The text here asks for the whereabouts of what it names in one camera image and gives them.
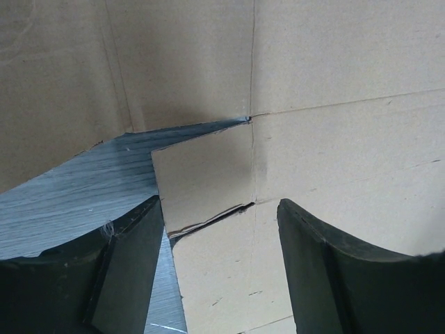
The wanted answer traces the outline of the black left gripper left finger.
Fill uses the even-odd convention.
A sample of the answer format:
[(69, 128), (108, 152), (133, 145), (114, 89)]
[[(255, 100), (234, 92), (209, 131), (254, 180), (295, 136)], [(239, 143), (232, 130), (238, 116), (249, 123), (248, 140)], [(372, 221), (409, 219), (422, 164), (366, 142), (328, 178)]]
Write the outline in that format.
[(36, 257), (1, 261), (2, 333), (143, 333), (163, 237), (158, 196)]

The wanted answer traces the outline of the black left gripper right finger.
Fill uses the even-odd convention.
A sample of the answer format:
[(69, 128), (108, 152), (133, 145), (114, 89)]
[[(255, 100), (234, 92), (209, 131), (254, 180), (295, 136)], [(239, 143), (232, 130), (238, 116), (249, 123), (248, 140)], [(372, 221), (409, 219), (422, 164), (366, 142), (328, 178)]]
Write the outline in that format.
[(277, 224), (298, 333), (444, 332), (443, 252), (375, 246), (289, 199)]

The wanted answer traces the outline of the brown cardboard box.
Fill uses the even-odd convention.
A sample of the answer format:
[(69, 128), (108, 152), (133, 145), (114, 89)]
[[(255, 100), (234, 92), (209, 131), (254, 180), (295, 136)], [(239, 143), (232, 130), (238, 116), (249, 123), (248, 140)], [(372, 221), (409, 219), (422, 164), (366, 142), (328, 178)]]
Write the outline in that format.
[(1, 261), (152, 196), (187, 333), (298, 333), (283, 199), (444, 253), (444, 2), (2, 1)]

